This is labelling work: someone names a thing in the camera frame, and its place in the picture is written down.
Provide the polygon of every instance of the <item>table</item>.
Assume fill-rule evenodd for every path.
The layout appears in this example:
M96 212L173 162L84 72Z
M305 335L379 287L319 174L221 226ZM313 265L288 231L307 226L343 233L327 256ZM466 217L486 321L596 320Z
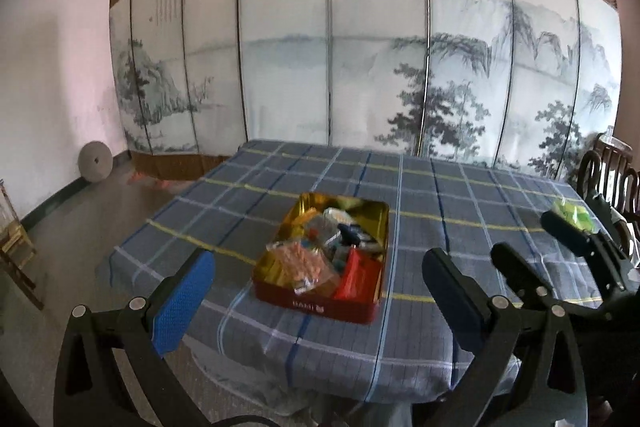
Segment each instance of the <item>table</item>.
M391 208L385 292L370 325L332 321L258 301L252 268L300 192L385 201ZM431 247L449 251L489 295L515 296L492 266L506 241L559 298L596 307L586 263L540 228L561 182L429 158L254 140L174 198L105 261L110 282L149 295L195 246L214 252L216 278L186 336L282 386L380 403L431 401L471 361L424 285ZM516 374L515 361L505 385Z

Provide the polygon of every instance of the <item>silver screw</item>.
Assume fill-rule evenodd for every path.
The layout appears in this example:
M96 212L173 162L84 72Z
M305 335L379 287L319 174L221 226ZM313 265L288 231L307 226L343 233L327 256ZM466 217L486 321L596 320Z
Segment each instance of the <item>silver screw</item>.
M503 297L502 295L496 295L493 299L491 299L491 302L499 310L505 310L509 307L509 299L507 299L507 297Z
M129 301L129 308L133 311L141 310L145 307L146 300L144 297L135 297Z
M77 319L79 317L82 317L85 311L86 311L86 308L82 306L82 304L80 304L73 309L71 314Z
M551 306L551 312L556 317L564 317L564 315L566 314L566 312L564 311L564 308L562 308L562 306L558 304L554 304L553 306Z

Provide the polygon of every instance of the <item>wooden stool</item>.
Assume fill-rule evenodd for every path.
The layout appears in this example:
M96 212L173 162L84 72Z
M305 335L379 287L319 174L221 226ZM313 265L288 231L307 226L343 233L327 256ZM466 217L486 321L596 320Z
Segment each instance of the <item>wooden stool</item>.
M16 263L11 255L23 244L27 245L30 252L20 263ZM4 182L0 180L0 264L2 264L5 272L14 280L18 288L22 290L22 293L27 296L37 309L41 310L44 308L44 304L33 293L36 285L22 271L24 266L35 255L36 248L15 213L14 206L4 188Z

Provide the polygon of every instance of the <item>box of snacks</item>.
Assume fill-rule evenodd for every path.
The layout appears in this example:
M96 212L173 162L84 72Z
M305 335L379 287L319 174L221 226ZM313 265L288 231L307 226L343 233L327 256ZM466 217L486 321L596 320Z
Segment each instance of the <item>box of snacks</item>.
M382 295L389 207L300 194L254 268L258 299L339 321L370 323Z

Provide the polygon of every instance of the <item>black cable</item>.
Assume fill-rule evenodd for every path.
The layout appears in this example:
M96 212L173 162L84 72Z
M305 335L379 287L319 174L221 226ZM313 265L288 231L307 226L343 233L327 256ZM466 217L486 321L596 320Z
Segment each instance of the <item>black cable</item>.
M245 414L242 416L227 418L226 420L220 420L219 422L212 423L211 427L232 427L234 425L242 425L243 423L249 422L267 425L268 427L280 427L276 422L269 420L264 416L256 416L255 414Z

